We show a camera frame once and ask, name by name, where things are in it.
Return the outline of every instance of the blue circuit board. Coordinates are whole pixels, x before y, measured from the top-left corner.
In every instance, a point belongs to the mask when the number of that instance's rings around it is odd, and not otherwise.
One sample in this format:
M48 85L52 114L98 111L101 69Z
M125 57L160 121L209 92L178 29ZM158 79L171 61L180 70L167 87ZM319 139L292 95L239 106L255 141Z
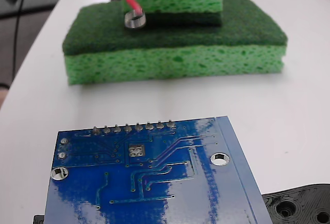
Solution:
M271 224L227 117L58 133L45 224Z

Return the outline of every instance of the white table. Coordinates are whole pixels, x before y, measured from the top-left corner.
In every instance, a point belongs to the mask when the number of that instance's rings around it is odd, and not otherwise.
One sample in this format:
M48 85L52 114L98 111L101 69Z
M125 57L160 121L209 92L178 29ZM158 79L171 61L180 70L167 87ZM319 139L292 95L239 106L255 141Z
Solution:
M228 115L262 194L330 183L330 0L253 0L289 37L276 75L68 86L62 41L79 9L60 0L0 111L1 223L44 214L57 132Z

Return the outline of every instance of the black cable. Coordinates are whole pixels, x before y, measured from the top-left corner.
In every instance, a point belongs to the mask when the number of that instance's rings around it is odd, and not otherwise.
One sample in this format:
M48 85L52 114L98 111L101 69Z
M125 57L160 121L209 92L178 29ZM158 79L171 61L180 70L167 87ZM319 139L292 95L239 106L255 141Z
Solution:
M0 89L9 89L10 86L5 83L0 83Z
M14 81L14 78L16 75L17 39L18 39L20 18L21 18L21 14L22 14L23 4L24 4L24 0L21 0L19 9L17 12L16 24L15 24L14 46L13 46L13 56L12 56L12 81Z

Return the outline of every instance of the screw hole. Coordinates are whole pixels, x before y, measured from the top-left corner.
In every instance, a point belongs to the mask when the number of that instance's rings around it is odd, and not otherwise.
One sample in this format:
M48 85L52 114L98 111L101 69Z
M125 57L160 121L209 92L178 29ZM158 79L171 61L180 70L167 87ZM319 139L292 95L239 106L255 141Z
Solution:
M56 167L51 172L51 178L54 180L63 180L69 175L69 171L65 167Z
M328 223L330 220L330 216L326 212L321 212L317 215L317 220L319 223Z
M296 207L293 202L283 201L279 205L276 206L276 211L283 218L288 218L295 214Z
M229 163L229 156L225 153L215 153L210 159L212 164L216 166L225 166Z

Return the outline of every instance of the green sponge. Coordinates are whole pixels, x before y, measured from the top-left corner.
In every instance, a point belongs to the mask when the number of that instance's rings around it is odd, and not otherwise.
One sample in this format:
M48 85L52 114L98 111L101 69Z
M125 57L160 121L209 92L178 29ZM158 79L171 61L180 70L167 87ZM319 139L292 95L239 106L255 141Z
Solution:
M148 25L220 25L222 0L137 0ZM123 12L131 7L122 0Z
M250 0L223 5L222 27L136 31L124 28L119 2L83 8L63 44L69 83L280 72L278 25Z

